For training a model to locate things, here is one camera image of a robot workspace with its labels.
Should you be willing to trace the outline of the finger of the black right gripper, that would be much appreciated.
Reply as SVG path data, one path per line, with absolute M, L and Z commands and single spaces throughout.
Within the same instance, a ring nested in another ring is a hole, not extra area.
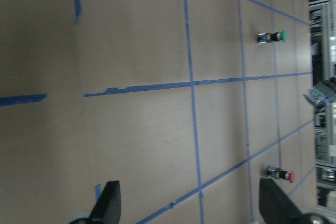
M 299 208 L 289 199 L 274 180 L 259 180 L 259 212 L 268 224 L 305 223 Z

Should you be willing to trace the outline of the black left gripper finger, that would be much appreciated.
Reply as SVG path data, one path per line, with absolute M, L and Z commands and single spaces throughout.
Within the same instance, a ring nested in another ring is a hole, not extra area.
M 119 223 L 121 218 L 120 182 L 107 182 L 89 215 L 89 223 Z

